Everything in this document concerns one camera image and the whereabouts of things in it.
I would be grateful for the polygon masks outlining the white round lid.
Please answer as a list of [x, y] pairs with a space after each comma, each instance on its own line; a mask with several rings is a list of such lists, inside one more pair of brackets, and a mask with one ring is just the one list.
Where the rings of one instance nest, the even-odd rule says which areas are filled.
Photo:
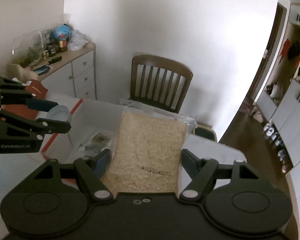
[[50, 109], [46, 115], [47, 119], [56, 120], [56, 121], [64, 121], [64, 122], [71, 122], [72, 115], [68, 107], [63, 105], [57, 105]]

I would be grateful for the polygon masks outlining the bag of beige grains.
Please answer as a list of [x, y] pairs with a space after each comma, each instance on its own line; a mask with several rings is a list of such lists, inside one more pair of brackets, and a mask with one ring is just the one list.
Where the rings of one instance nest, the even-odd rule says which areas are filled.
[[102, 183], [113, 195], [178, 193], [181, 150], [196, 120], [129, 99], [120, 103], [123, 113]]

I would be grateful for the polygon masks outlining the white printed plastic packet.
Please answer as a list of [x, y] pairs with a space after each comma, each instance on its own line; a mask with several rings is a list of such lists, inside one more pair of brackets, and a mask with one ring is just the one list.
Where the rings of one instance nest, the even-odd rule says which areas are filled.
[[104, 132], [95, 132], [87, 140], [79, 144], [77, 149], [78, 156], [95, 157], [103, 150], [110, 149], [112, 143], [111, 136]]

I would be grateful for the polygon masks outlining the red cardboard box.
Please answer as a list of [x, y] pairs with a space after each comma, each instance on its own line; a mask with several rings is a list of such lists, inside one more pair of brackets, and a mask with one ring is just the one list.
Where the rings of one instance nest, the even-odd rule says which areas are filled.
[[100, 132], [110, 139], [110, 148], [115, 147], [116, 133], [121, 116], [128, 112], [179, 121], [186, 124], [186, 135], [192, 133], [197, 122], [191, 117], [171, 113], [133, 100], [121, 100], [119, 105], [108, 102], [82, 99], [72, 109], [71, 129], [66, 134], [54, 134], [40, 150], [45, 160], [57, 159], [61, 164], [72, 163], [80, 157], [80, 144]]

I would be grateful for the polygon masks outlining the white sideboard cabinet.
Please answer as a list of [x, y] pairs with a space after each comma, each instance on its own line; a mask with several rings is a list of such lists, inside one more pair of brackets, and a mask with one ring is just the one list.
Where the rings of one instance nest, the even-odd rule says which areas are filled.
[[95, 49], [95, 44], [88, 42], [81, 50], [58, 54], [62, 57], [61, 61], [48, 64], [50, 59], [45, 59], [33, 68], [10, 63], [7, 65], [7, 77], [16, 77], [23, 82], [38, 80], [51, 93], [96, 100]]

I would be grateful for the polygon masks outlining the blue globe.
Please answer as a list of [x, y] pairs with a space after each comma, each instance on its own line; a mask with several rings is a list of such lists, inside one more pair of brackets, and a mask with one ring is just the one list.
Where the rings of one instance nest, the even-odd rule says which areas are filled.
[[56, 40], [67, 40], [70, 36], [70, 28], [68, 25], [63, 24], [60, 27], [56, 28], [53, 32], [53, 36]]

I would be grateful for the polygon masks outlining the dark wooden chair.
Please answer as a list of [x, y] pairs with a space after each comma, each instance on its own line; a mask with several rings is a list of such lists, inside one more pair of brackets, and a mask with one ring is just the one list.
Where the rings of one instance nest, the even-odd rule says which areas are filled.
[[132, 58], [130, 100], [179, 113], [193, 73], [184, 64], [154, 55]]

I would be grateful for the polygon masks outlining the white wall cabinet unit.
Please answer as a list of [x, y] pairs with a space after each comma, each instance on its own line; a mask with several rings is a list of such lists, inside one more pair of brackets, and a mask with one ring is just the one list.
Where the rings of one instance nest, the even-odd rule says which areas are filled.
[[257, 105], [277, 148], [282, 172], [300, 163], [300, 6], [291, 5], [284, 36]]

